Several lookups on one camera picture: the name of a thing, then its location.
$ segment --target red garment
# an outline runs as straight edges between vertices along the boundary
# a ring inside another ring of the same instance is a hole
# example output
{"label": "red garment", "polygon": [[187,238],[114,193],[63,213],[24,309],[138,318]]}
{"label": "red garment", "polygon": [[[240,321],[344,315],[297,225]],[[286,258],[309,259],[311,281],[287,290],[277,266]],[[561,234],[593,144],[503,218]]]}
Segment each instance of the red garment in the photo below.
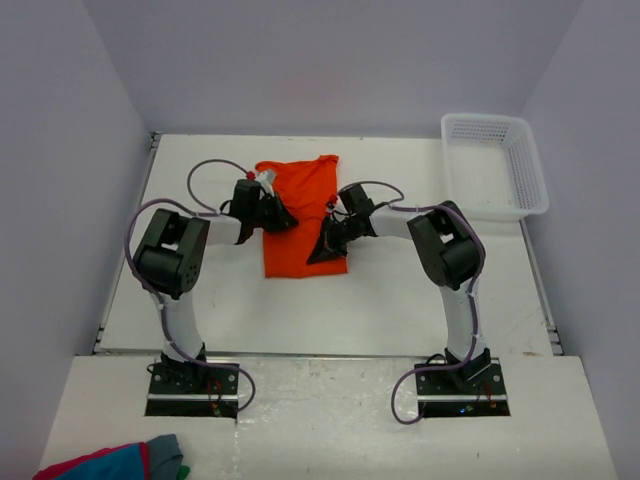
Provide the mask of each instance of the red garment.
{"label": "red garment", "polygon": [[[66,462],[58,463],[56,465],[51,465],[50,467],[45,468],[44,470],[40,470],[35,474],[33,480],[55,480],[57,477],[62,475],[63,473],[68,472],[74,467],[88,461],[93,460],[94,458],[104,457],[112,452],[120,450],[122,448],[133,445],[132,443],[128,443],[126,445],[120,445],[115,448],[103,448],[102,450],[98,450],[97,452],[90,453],[89,455],[83,455],[82,457],[74,458],[73,460],[68,460]],[[144,480],[149,480],[151,478],[150,468],[149,468],[149,448],[147,444],[144,442],[138,443],[138,448],[140,448],[140,457],[142,459],[142,466],[144,468]]]}
{"label": "red garment", "polygon": [[347,273],[347,259],[307,265],[320,236],[326,204],[336,194],[337,155],[310,162],[260,162],[256,170],[276,172],[273,188],[299,225],[281,233],[263,233],[265,277],[304,278]]}

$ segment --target white surface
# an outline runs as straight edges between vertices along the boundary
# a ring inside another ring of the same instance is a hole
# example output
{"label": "white surface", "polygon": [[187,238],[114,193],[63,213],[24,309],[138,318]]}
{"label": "white surface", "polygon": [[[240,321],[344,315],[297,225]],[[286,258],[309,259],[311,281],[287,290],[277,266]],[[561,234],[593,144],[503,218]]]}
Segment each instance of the white surface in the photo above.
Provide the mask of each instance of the white surface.
{"label": "white surface", "polygon": [[[511,417],[430,419],[389,411],[409,359],[242,359],[258,385],[232,420],[143,416],[150,357],[74,360],[42,466],[175,433],[200,479],[613,480],[580,359],[505,356]],[[411,380],[400,393],[415,414]],[[246,382],[240,393],[246,392]]]}
{"label": "white surface", "polygon": [[529,124],[515,117],[442,117],[448,195],[469,218],[519,220],[549,208]]}
{"label": "white surface", "polygon": [[[164,135],[145,200],[172,197],[195,208],[185,187],[189,169],[207,158],[245,167],[335,153],[338,182],[381,179],[402,188],[406,205],[444,200],[439,140]],[[214,206],[229,198],[238,173],[203,167],[194,190]],[[392,198],[367,187],[376,200]],[[134,248],[151,216],[143,215]],[[483,332],[492,353],[551,355],[520,226],[474,222],[487,249],[480,279]],[[194,290],[198,328],[209,351],[424,356],[442,351],[447,326],[442,298],[420,266],[413,244],[365,238],[349,246],[349,274],[303,280],[265,279],[261,236],[242,246],[207,249]],[[159,351],[163,339],[148,295],[123,269],[101,347]]]}

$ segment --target plastic basket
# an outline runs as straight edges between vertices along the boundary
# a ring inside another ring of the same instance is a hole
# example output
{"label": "plastic basket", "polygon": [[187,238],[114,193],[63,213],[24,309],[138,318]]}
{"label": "plastic basket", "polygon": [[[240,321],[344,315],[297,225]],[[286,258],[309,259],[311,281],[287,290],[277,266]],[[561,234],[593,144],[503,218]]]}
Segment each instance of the plastic basket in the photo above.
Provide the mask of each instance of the plastic basket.
{"label": "plastic basket", "polygon": [[531,127],[521,118],[442,117],[447,193],[470,218],[519,220],[549,208]]}

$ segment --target pile of clothes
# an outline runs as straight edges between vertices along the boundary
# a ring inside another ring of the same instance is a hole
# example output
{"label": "pile of clothes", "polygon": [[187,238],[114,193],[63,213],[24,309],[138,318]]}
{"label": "pile of clothes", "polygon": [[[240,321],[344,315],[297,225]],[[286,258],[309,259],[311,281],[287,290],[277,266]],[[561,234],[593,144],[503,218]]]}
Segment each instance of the pile of clothes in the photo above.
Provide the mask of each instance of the pile of clothes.
{"label": "pile of clothes", "polygon": [[176,436],[161,435],[52,465],[33,480],[184,480],[190,469],[182,457]]}

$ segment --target gray wall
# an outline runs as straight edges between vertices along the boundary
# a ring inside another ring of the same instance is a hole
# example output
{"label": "gray wall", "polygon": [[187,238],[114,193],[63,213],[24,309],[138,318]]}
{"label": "gray wall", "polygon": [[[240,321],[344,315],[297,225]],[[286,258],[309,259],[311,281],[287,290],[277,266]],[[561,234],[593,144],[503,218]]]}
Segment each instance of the gray wall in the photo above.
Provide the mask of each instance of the gray wall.
{"label": "gray wall", "polygon": [[31,478],[88,353],[148,145],[80,0],[0,2],[0,478]]}
{"label": "gray wall", "polygon": [[430,135],[517,115],[581,0],[85,0],[148,125]]}
{"label": "gray wall", "polygon": [[620,479],[640,478],[640,3],[586,0],[525,109],[551,209],[528,225]]}

